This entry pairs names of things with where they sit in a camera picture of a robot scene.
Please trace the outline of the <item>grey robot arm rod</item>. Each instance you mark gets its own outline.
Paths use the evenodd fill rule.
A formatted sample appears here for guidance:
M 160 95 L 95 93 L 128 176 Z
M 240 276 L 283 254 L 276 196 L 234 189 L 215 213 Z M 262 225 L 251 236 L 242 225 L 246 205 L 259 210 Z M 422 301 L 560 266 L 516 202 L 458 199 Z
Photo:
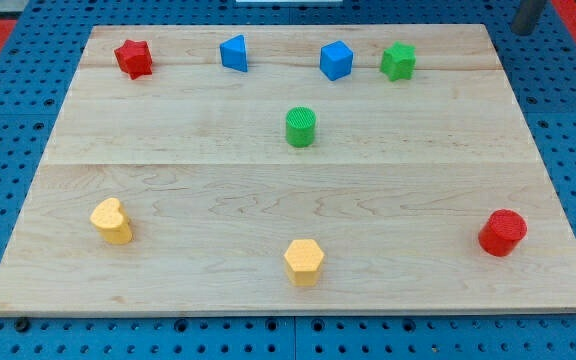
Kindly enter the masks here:
M 510 24 L 511 32 L 518 36 L 532 34 L 546 4 L 547 0 L 521 0 Z

